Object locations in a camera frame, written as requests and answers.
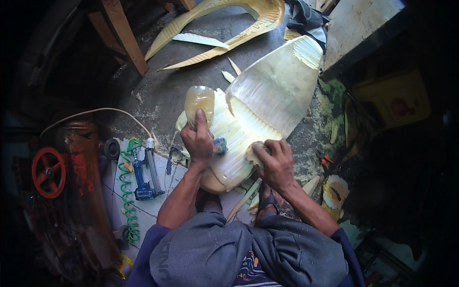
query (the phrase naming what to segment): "yellow container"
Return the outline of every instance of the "yellow container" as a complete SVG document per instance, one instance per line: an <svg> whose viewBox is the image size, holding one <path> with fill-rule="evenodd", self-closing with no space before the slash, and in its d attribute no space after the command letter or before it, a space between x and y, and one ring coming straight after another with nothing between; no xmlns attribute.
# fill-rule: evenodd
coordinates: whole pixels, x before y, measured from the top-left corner
<svg viewBox="0 0 459 287"><path fill-rule="evenodd" d="M353 86L358 102L380 130L418 122L431 114L429 98L417 68L372 78Z"/></svg>

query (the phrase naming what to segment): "air hose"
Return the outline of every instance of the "air hose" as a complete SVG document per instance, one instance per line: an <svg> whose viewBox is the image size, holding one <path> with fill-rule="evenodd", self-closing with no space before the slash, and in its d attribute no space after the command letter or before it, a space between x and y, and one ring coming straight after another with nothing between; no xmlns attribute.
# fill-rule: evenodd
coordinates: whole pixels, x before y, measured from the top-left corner
<svg viewBox="0 0 459 287"><path fill-rule="evenodd" d="M128 144L128 148L126 149L126 151L120 152L120 155L121 155L121 157L123 157L124 162L125 163L130 163L131 160L129 159L129 156L132 156L132 151L134 149L138 148L138 147L141 147L141 146L142 146L142 143L140 142L140 140L138 140L136 138L130 139L129 140L129 144ZM135 212L135 208L132 205L134 200L130 200L130 199L126 198L126 196L128 196L129 194L132 194L133 192L132 191L127 191L127 190L124 189L125 186L131 184L130 181L126 181L126 180L123 179L123 176L131 173L128 169L126 169L124 162L122 162L122 163L120 163L118 165L118 168L121 171L123 171L123 173L120 174L120 176L119 176L119 180L123 183L121 185L121 191L123 192L123 196L121 196L121 198L124 201L123 207L124 207L124 210L126 211L124 213L124 215L127 218L126 224L128 225L128 230L129 230L128 239L129 239L130 243L133 243L134 241L138 241L140 239L140 235L139 235L140 231L137 229L137 227L139 227L139 224L136 222L137 216L131 215L133 212Z"/></svg>

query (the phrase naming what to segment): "red handwheel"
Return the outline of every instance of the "red handwheel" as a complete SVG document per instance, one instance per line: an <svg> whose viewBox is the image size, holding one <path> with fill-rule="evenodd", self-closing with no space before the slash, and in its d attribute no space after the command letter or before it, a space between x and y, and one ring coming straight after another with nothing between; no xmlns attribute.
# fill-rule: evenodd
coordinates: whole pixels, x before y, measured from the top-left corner
<svg viewBox="0 0 459 287"><path fill-rule="evenodd" d="M65 184L65 164L60 153L52 147L41 149L32 163L35 188L45 198L57 197Z"/></svg>

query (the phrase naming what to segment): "foot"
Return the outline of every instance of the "foot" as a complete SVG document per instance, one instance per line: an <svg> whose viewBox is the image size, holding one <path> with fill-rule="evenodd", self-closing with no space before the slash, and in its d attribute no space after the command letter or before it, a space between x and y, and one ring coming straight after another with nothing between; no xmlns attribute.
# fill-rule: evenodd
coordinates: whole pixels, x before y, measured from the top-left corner
<svg viewBox="0 0 459 287"><path fill-rule="evenodd" d="M215 206L222 209L222 204L218 195L200 189L196 197L196 210L202 212L206 206Z"/></svg>
<svg viewBox="0 0 459 287"><path fill-rule="evenodd" d="M270 195L271 195L271 188L265 183L264 190L263 190L263 199L268 198ZM282 207L282 205L284 205L285 203L285 200L283 199L283 197L280 196L280 194L278 194L277 191L275 191L274 189L273 189L273 195L276 198L279 205ZM277 210L274 207L274 205L269 204L263 210L259 210L256 221L259 221L260 218L263 216L263 214L267 212L273 212L277 214Z"/></svg>

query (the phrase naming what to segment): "hand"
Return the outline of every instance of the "hand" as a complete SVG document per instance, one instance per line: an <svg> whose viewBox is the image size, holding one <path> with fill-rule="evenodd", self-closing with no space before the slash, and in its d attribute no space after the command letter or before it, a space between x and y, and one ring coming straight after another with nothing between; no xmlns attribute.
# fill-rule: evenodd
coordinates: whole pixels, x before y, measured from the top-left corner
<svg viewBox="0 0 459 287"><path fill-rule="evenodd" d="M190 153L190 166L197 166L200 170L208 167L213 153L213 135L207 130L207 119L203 110L196 111L196 131L191 130L186 124L180 132L180 136Z"/></svg>
<svg viewBox="0 0 459 287"><path fill-rule="evenodd" d="M276 190L281 196L292 186L298 185L293 178L293 156L291 146L286 141L267 140L265 146L271 149L269 155L261 145L255 145L253 150L264 164L260 177Z"/></svg>

